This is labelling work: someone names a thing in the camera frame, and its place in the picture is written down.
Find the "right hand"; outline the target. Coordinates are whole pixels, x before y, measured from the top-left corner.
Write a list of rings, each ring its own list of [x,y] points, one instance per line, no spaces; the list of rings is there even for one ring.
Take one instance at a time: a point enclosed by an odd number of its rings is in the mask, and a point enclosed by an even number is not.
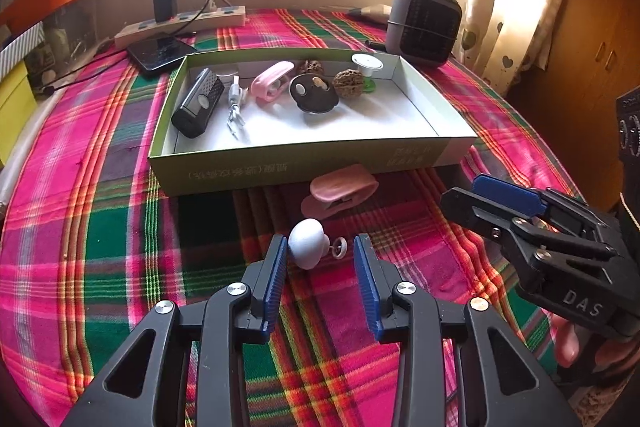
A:
[[[550,314],[554,356],[560,369],[576,369],[570,405],[583,426],[595,426],[611,410],[639,367],[639,334],[606,339]]]

